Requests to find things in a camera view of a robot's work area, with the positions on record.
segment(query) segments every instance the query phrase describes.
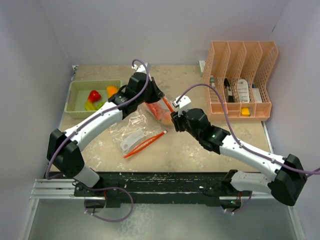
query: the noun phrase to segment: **orange handle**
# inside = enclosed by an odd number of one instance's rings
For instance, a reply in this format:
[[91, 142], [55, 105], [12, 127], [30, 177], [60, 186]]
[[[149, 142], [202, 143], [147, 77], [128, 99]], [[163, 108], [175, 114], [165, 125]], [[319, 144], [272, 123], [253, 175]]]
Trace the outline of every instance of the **orange handle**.
[[165, 135], [167, 132], [168, 132], [167, 130], [164, 130], [163, 132], [159, 133], [158, 135], [152, 136], [152, 137], [148, 138], [147, 140], [144, 140], [138, 146], [136, 146], [131, 152], [129, 152], [127, 155], [125, 155], [123, 158], [126, 159], [126, 158], [132, 156], [133, 154], [140, 152], [141, 150], [145, 149], [150, 144], [152, 144], [155, 140], [157, 140], [161, 136]]
[[171, 107], [170, 103], [168, 102], [168, 100], [164, 97], [163, 101], [165, 103], [165, 105], [168, 107], [168, 109], [170, 110], [170, 112], [174, 112], [173, 108]]

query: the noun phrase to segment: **green vegetable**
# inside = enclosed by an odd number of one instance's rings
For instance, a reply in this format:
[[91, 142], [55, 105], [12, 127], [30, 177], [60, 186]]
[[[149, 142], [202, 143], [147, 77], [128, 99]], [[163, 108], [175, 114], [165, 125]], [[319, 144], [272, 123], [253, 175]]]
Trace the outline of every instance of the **green vegetable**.
[[98, 106], [96, 106], [96, 108], [97, 108], [97, 109], [100, 109], [104, 104], [105, 104], [105, 102], [102, 101], [102, 102], [100, 102], [100, 103], [98, 104]]

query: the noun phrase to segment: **red bell pepper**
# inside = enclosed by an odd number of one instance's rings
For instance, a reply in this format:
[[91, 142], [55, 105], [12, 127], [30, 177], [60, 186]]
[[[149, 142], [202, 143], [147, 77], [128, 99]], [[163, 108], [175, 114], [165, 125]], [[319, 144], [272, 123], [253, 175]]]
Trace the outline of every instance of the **red bell pepper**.
[[87, 101], [94, 103], [96, 101], [99, 101], [100, 99], [101, 99], [101, 95], [96, 90], [92, 90], [89, 94]]

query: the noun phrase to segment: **wire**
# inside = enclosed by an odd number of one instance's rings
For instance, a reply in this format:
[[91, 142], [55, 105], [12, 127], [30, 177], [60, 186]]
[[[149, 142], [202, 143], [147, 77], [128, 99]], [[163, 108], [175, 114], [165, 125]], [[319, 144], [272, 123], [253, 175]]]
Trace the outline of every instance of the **wire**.
[[249, 205], [249, 202], [250, 202], [250, 200], [252, 198], [252, 194], [253, 193], [250, 192], [250, 196], [249, 196], [248, 200], [246, 201], [246, 203], [244, 204], [244, 206], [241, 207], [239, 210], [233, 211], [233, 213], [238, 214], [238, 213], [242, 212]]
[[[50, 161], [49, 161], [48, 167], [46, 168], [46, 171], [45, 171], [45, 178], [46, 178], [46, 179], [51, 180], [51, 179], [54, 179], [54, 178], [56, 178], [57, 176], [60, 176], [60, 175], [61, 175], [61, 174], [59, 173], [59, 174], [56, 174], [56, 175], [54, 175], [54, 176], [49, 176], [49, 174], [50, 174], [50, 169], [51, 169], [51, 167], [52, 167], [52, 165], [53, 165], [53, 163], [54, 163], [57, 155], [59, 154], [60, 150], [65, 146], [65, 144], [66, 144], [73, 136], [75, 136], [75, 135], [77, 134], [77, 132], [79, 132], [79, 131], [80, 131], [81, 129], [83, 129], [86, 125], [88, 125], [88, 124], [91, 123], [93, 120], [97, 119], [98, 117], [100, 117], [100, 116], [102, 116], [102, 115], [104, 115], [104, 114], [106, 114], [106, 113], [108, 113], [108, 112], [110, 112], [110, 111], [112, 111], [112, 110], [115, 110], [115, 109], [118, 109], [118, 108], [122, 108], [122, 107], [124, 107], [124, 106], [132, 103], [134, 100], [136, 100], [136, 99], [146, 90], [146, 88], [147, 88], [147, 86], [148, 86], [148, 82], [149, 82], [149, 70], [148, 70], [146, 64], [145, 64], [143, 61], [139, 60], [139, 59], [134, 59], [134, 60], [132, 61], [131, 65], [134, 66], [134, 63], [135, 63], [136, 61], [139, 62], [139, 63], [141, 63], [141, 64], [144, 66], [145, 72], [146, 72], [146, 80], [145, 80], [144, 86], [143, 86], [143, 88], [141, 89], [141, 91], [140, 91], [137, 95], [135, 95], [133, 98], [129, 99], [128, 101], [126, 101], [126, 102], [124, 102], [124, 103], [121, 103], [121, 104], [119, 104], [119, 105], [117, 105], [117, 106], [113, 106], [113, 107], [111, 107], [111, 108], [108, 108], [108, 109], [102, 111], [100, 114], [94, 115], [93, 117], [89, 118], [89, 119], [88, 119], [87, 121], [85, 121], [81, 126], [79, 126], [79, 127], [76, 129], [76, 131], [72, 132], [69, 136], [67, 136], [66, 139], [60, 144], [60, 146], [59, 146], [59, 147], [56, 149], [56, 151], [53, 153], [53, 155], [52, 155], [52, 157], [51, 157], [51, 159], [50, 159]], [[106, 222], [117, 223], [117, 222], [121, 222], [121, 221], [127, 219], [127, 218], [130, 216], [130, 214], [132, 213], [133, 208], [134, 208], [134, 200], [133, 200], [132, 196], [130, 195], [130, 193], [129, 193], [128, 191], [126, 191], [125, 189], [123, 189], [123, 188], [121, 188], [121, 187], [105, 187], [105, 188], [95, 189], [95, 188], [91, 188], [91, 187], [86, 186], [83, 182], [81, 182], [81, 184], [82, 184], [85, 188], [87, 188], [88, 190], [91, 190], [91, 191], [104, 191], [104, 190], [109, 190], [109, 189], [118, 189], [118, 190], [120, 190], [120, 191], [125, 192], [125, 193], [129, 196], [129, 198], [130, 198], [131, 208], [130, 208], [129, 213], [128, 213], [126, 216], [124, 216], [124, 217], [122, 217], [122, 218], [120, 218], [120, 219], [116, 219], [116, 220], [107, 219], [107, 218], [103, 218], [103, 217], [97, 216], [97, 215], [93, 214], [92, 212], [89, 212], [89, 211], [87, 210], [86, 206], [84, 206], [86, 212], [87, 212], [87, 213], [90, 213], [90, 214], [91, 214], [92, 216], [94, 216], [95, 218], [100, 219], [100, 220], [103, 220], [103, 221], [106, 221]]]
[[126, 193], [129, 198], [130, 198], [130, 201], [131, 201], [131, 208], [130, 208], [130, 211], [128, 212], [127, 215], [125, 215], [124, 217], [122, 218], [119, 218], [119, 219], [109, 219], [109, 218], [105, 218], [105, 217], [102, 217], [102, 216], [98, 216], [96, 214], [94, 214], [93, 212], [90, 212], [87, 207], [86, 207], [86, 202], [84, 202], [84, 213], [87, 213], [87, 214], [90, 214], [91, 216], [97, 218], [97, 219], [100, 219], [102, 221], [105, 221], [105, 222], [110, 222], [110, 223], [119, 223], [119, 222], [122, 222], [123, 220], [126, 220], [132, 213], [133, 209], [134, 209], [134, 200], [132, 198], [132, 196], [130, 195], [130, 193], [121, 188], [121, 187], [117, 187], [117, 186], [113, 186], [113, 187], [105, 187], [105, 188], [99, 188], [99, 189], [94, 189], [94, 188], [91, 188], [91, 187], [87, 187], [87, 189], [91, 190], [91, 191], [105, 191], [105, 190], [112, 190], [112, 189], [118, 189], [124, 193]]
[[195, 88], [195, 87], [198, 87], [198, 86], [208, 87], [208, 88], [212, 89], [212, 90], [215, 92], [215, 94], [217, 95], [217, 97], [218, 97], [218, 99], [219, 99], [219, 101], [220, 101], [220, 103], [221, 103], [221, 106], [222, 106], [222, 109], [223, 109], [223, 113], [224, 113], [224, 117], [225, 117], [225, 120], [226, 120], [226, 124], [227, 124], [228, 127], [229, 127], [230, 133], [231, 133], [232, 137], [234, 138], [234, 141], [235, 141], [240, 147], [242, 147], [244, 150], [246, 150], [247, 152], [249, 152], [249, 153], [251, 153], [251, 154], [254, 154], [254, 155], [258, 156], [258, 157], [264, 158], [264, 159], [266, 159], [266, 160], [268, 160], [268, 161], [270, 161], [270, 162], [272, 162], [272, 163], [278, 164], [278, 165], [280, 165], [281, 167], [286, 168], [286, 169], [288, 169], [288, 170], [291, 170], [291, 171], [293, 171], [293, 172], [300, 173], [300, 174], [309, 174], [308, 177], [310, 177], [311, 175], [320, 175], [320, 172], [319, 172], [319, 171], [320, 171], [320, 168], [316, 169], [315, 171], [305, 171], [305, 170], [296, 169], [296, 168], [290, 167], [290, 166], [288, 166], [288, 165], [285, 165], [285, 164], [283, 164], [282, 162], [279, 162], [279, 161], [277, 161], [277, 160], [275, 160], [275, 159], [272, 159], [271, 157], [268, 157], [268, 156], [265, 156], [265, 155], [263, 155], [263, 154], [261, 154], [261, 153], [259, 153], [259, 152], [253, 151], [253, 150], [251, 150], [250, 148], [248, 148], [248, 147], [246, 147], [245, 145], [243, 145], [243, 144], [239, 141], [239, 139], [237, 138], [237, 136], [235, 135], [235, 133], [234, 133], [234, 131], [233, 131], [233, 129], [232, 129], [231, 124], [230, 124], [230, 121], [229, 121], [229, 118], [228, 118], [227, 110], [226, 110], [226, 107], [225, 107], [225, 105], [224, 105], [224, 101], [222, 100], [220, 94], [218, 93], [218, 91], [217, 91], [214, 87], [212, 87], [212, 86], [210, 86], [210, 85], [208, 85], [208, 84], [205, 84], [205, 83], [195, 84], [195, 85], [189, 87], [187, 90], [185, 90], [185, 91], [181, 94], [181, 96], [177, 99], [176, 102], [178, 103], [178, 102], [181, 100], [181, 98], [182, 98], [184, 95], [186, 95], [187, 92], [189, 92], [191, 89], [193, 89], [193, 88]]
[[241, 191], [240, 191], [240, 192], [238, 193], [238, 195], [236, 196], [235, 201], [238, 201], [238, 200], [241, 201], [241, 195], [242, 195], [242, 193], [241, 193]]

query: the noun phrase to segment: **yellow bell pepper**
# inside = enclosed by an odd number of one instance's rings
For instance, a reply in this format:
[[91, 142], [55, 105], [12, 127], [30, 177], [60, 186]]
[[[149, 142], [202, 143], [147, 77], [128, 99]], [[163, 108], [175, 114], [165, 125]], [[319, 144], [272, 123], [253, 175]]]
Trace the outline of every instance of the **yellow bell pepper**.
[[87, 110], [87, 111], [97, 111], [96, 106], [95, 106], [92, 102], [90, 102], [90, 101], [87, 101], [87, 102], [84, 104], [84, 108], [85, 108], [85, 110]]

